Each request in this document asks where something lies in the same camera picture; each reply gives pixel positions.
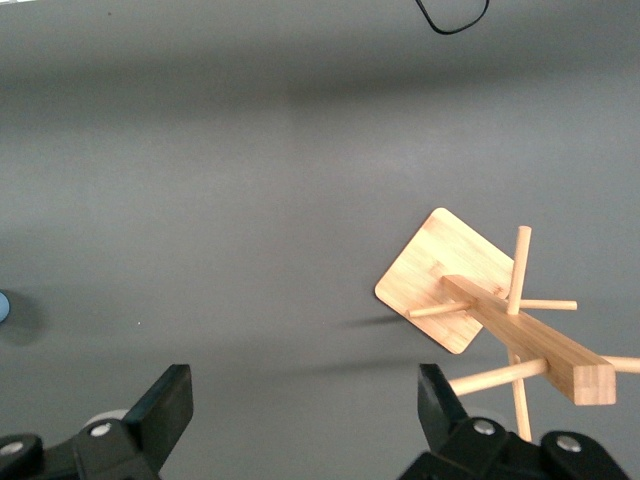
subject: silver bolt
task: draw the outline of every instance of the silver bolt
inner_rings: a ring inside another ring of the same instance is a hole
[[[18,453],[20,450],[24,448],[24,443],[22,442],[12,442],[4,447],[0,448],[0,457],[8,457],[9,455],[13,455],[14,453]]]
[[[97,427],[93,427],[91,429],[91,431],[89,432],[89,434],[92,437],[102,437],[103,435],[106,435],[107,433],[109,433],[109,430],[111,430],[111,424],[110,423],[103,423],[102,425],[98,425]]]
[[[560,435],[556,440],[558,446],[567,452],[578,453],[582,451],[582,446],[575,438],[568,435]]]
[[[486,420],[476,420],[473,422],[473,429],[482,435],[493,435],[496,433],[496,427]]]

